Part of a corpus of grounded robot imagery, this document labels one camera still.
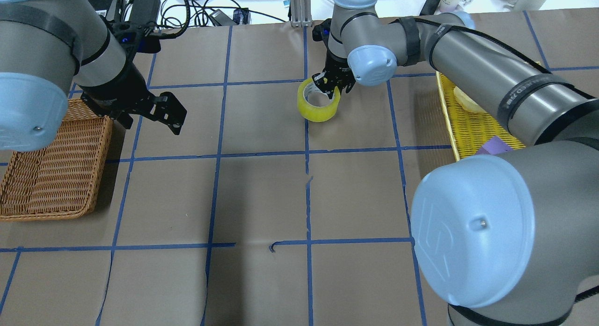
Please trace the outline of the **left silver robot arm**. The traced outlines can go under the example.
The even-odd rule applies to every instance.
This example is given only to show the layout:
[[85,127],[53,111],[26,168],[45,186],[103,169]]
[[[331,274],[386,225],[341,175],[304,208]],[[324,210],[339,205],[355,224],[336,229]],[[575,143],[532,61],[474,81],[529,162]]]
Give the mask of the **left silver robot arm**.
[[177,136],[187,110],[169,92],[152,94],[133,64],[140,41],[171,40],[152,34],[154,18],[120,23],[99,15],[88,0],[1,0],[1,149],[44,149],[57,136],[72,84],[99,116],[129,129],[132,115],[161,122]]

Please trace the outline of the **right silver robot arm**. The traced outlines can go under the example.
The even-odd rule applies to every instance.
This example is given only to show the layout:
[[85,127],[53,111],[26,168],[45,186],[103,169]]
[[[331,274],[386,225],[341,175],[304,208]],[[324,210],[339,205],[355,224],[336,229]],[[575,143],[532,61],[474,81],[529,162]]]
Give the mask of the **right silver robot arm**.
[[382,22],[377,0],[333,0],[313,39],[327,48],[312,88],[337,107],[427,62],[455,91],[442,109],[456,161],[411,202],[420,270],[450,326],[562,326],[598,275],[598,99],[462,11]]

